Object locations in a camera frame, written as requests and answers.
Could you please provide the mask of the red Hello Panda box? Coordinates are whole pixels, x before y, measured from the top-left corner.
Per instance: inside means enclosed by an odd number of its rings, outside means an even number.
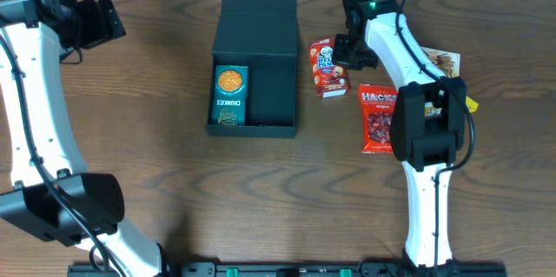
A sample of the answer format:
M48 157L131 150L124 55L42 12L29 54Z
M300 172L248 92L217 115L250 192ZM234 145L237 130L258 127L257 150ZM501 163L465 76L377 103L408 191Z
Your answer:
M350 89L347 70L333 64L334 41L328 37L308 45L316 94L322 98L344 96Z

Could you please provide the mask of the dark green gift box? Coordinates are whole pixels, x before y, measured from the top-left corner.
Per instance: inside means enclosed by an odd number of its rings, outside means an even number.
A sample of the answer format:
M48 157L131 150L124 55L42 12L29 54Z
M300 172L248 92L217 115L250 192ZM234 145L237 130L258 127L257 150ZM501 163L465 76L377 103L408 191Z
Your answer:
M222 0L212 48L209 135L293 138L296 134L297 0ZM218 122L219 66L243 66L248 75L244 123Z

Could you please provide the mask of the brown Pocky box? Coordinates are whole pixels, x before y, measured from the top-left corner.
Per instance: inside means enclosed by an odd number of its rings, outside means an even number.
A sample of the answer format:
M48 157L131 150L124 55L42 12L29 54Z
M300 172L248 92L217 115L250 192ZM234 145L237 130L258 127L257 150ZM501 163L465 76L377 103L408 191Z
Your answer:
M460 54L450 51L422 47L429 60L442 69L447 76L460 75Z

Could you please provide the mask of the teal Chunkies cookie box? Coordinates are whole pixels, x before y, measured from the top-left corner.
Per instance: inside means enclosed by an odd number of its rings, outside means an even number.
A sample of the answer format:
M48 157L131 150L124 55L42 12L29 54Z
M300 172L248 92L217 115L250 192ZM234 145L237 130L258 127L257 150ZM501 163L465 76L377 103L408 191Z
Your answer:
M217 65L211 122L244 126L248 97L248 66Z

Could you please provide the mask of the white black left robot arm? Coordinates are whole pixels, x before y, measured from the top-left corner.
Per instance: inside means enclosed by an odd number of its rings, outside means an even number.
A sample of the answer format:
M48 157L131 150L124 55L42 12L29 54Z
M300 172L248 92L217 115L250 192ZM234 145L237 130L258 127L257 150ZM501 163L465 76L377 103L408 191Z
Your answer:
M89 254L97 276L164 276L162 247L125 217L111 174L89 172L73 135L60 66L123 37L111 0L1 0L1 90L12 147L4 220Z

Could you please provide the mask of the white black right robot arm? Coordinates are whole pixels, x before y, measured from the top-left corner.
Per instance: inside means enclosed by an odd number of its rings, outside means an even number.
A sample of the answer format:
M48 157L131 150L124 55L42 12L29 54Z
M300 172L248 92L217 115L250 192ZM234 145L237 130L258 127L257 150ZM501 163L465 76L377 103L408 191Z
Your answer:
M467 87L434 65L414 39L396 0L342 0L347 34L332 61L349 69L383 64L397 98L390 144L407 180L409 229L404 259L415 274L443 274L453 256L447 238L450 174L473 121Z

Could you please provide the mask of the red Hacks candy bag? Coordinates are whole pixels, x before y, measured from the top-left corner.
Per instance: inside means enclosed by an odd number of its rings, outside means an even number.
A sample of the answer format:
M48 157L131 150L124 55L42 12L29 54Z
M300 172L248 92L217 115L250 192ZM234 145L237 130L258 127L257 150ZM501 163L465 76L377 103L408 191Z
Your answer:
M386 86L361 83L359 95L364 129L364 154L392 153L390 127L397 90Z

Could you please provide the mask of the yellow seeds snack bag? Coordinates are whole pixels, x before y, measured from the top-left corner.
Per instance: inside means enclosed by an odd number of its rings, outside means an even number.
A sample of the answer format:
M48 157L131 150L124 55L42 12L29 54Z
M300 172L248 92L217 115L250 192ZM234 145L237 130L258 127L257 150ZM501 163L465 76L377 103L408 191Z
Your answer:
M471 98L470 96L467 96L466 97L466 106L467 106L470 113L474 113L478 109L479 104L473 98Z

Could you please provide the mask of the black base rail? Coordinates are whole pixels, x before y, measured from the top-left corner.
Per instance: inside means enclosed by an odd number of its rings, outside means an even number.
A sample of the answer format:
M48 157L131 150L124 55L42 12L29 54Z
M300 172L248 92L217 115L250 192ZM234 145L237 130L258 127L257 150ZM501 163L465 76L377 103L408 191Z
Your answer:
M448 262L437 268L413 268L394 262L365 262L359 265L305 264L215 264L192 262L170 268L165 276L175 277L507 277L504 266Z

